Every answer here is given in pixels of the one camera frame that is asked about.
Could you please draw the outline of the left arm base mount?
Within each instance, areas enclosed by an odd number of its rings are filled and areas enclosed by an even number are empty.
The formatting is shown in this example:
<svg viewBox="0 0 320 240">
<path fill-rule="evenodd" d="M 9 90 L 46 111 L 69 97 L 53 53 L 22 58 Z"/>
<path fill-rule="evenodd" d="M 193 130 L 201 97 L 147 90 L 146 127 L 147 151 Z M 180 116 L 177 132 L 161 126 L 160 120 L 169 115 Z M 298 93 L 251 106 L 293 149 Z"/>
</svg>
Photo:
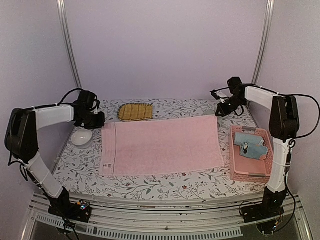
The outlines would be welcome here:
<svg viewBox="0 0 320 240">
<path fill-rule="evenodd" d="M 83 223 L 88 223 L 90 220 L 92 208 L 89 202 L 84 200 L 79 200 L 76 203 L 72 203 L 69 200 L 63 202 L 57 198 L 50 198 L 49 202 L 49 214 Z"/>
</svg>

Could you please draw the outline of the pink towel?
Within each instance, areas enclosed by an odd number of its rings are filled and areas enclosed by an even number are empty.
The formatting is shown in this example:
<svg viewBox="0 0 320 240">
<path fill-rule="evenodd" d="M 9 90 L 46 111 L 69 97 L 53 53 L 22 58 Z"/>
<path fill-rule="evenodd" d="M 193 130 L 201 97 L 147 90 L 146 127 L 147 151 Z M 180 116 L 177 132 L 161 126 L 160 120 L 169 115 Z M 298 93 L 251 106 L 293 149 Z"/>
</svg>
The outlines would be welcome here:
<svg viewBox="0 0 320 240">
<path fill-rule="evenodd" d="M 101 134 L 101 176 L 168 175 L 224 166 L 214 115 L 112 122 Z"/>
</svg>

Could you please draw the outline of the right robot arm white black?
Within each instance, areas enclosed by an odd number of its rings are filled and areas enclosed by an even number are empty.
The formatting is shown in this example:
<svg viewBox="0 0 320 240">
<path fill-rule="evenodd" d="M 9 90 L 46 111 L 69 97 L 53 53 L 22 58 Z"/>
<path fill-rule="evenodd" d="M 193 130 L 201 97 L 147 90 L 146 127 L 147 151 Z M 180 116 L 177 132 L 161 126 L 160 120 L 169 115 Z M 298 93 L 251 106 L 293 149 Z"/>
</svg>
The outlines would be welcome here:
<svg viewBox="0 0 320 240">
<path fill-rule="evenodd" d="M 297 101 L 294 96 L 282 96 L 272 90 L 252 83 L 242 83 L 239 77 L 227 81 L 231 96 L 212 90 L 211 95 L 219 100 L 215 115 L 225 117 L 248 102 L 270 110 L 269 132 L 273 139 L 272 170 L 264 190 L 258 213 L 269 218 L 282 206 L 288 193 L 287 178 L 291 167 L 292 148 L 300 128 Z"/>
</svg>

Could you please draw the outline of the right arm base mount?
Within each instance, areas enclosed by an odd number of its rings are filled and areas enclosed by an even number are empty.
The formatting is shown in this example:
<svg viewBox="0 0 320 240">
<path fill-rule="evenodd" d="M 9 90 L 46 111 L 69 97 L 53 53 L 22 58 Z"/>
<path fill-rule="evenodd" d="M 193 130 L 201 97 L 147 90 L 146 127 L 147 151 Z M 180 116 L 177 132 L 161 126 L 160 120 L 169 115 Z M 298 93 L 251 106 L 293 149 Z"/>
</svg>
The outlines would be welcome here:
<svg viewBox="0 0 320 240">
<path fill-rule="evenodd" d="M 239 208 L 239 212 L 245 223 L 251 223 L 269 218 L 280 217 L 285 211 L 282 206 L 274 209 L 267 209 L 262 203 L 260 203 L 241 206 Z"/>
</svg>

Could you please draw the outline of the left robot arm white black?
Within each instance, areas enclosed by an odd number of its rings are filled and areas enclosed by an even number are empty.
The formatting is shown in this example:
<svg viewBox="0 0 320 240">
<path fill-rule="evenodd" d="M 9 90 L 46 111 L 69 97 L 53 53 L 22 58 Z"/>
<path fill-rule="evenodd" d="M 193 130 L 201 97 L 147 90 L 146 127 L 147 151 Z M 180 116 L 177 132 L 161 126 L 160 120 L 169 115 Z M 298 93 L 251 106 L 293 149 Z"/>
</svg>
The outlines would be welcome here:
<svg viewBox="0 0 320 240">
<path fill-rule="evenodd" d="M 105 114 L 99 111 L 98 96 L 81 88 L 77 91 L 79 95 L 73 103 L 61 100 L 49 105 L 13 109 L 4 139 L 10 153 L 8 165 L 19 164 L 25 180 L 32 180 L 63 217 L 74 213 L 74 205 L 70 202 L 69 192 L 55 179 L 40 155 L 38 131 L 70 122 L 86 130 L 100 129 L 105 125 Z"/>
</svg>

